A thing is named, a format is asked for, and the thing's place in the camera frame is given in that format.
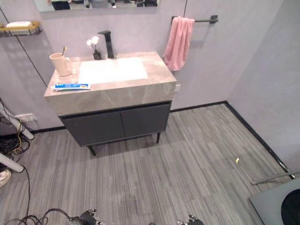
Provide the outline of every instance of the cabinet door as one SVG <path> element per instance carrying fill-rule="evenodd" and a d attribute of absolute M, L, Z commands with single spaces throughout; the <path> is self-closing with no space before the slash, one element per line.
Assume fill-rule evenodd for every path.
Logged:
<path fill-rule="evenodd" d="M 60 119 L 80 146 L 124 137 L 119 111 L 62 117 Z"/>
<path fill-rule="evenodd" d="M 131 137 L 164 131 L 169 112 L 169 103 L 122 110 L 125 136 Z"/>

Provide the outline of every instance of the black vase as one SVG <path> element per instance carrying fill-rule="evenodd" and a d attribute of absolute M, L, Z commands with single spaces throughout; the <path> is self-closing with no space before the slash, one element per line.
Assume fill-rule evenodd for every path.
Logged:
<path fill-rule="evenodd" d="M 100 60 L 101 59 L 101 54 L 97 50 L 94 51 L 94 60 Z"/>

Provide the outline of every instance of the white flower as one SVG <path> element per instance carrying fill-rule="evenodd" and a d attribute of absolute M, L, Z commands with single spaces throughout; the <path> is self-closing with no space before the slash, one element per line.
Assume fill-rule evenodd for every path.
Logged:
<path fill-rule="evenodd" d="M 94 37 L 91 38 L 91 40 L 92 40 L 92 43 L 93 43 L 94 45 L 96 45 L 96 44 L 98 44 L 99 37 L 98 37 L 98 36 L 94 36 Z"/>
<path fill-rule="evenodd" d="M 91 39 L 87 40 L 87 41 L 86 41 L 86 44 L 87 44 L 87 46 L 91 46 L 92 40 L 91 40 Z"/>

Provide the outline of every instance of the toothpaste tube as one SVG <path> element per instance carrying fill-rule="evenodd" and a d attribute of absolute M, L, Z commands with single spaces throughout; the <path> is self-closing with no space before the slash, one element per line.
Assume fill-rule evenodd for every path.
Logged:
<path fill-rule="evenodd" d="M 67 91 L 67 90 L 90 90 L 90 84 L 87 83 L 62 83 L 55 84 L 51 88 L 55 91 Z"/>

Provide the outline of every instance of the electrical outlet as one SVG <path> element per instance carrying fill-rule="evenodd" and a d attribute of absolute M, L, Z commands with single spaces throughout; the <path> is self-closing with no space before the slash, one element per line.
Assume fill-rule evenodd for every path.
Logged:
<path fill-rule="evenodd" d="M 175 86 L 175 92 L 179 92 L 180 91 L 180 87 L 181 87 L 181 84 L 177 84 Z"/>
<path fill-rule="evenodd" d="M 32 113 L 17 115 L 15 117 L 18 118 L 22 122 L 29 122 L 29 121 L 37 120 L 36 116 L 33 115 Z"/>

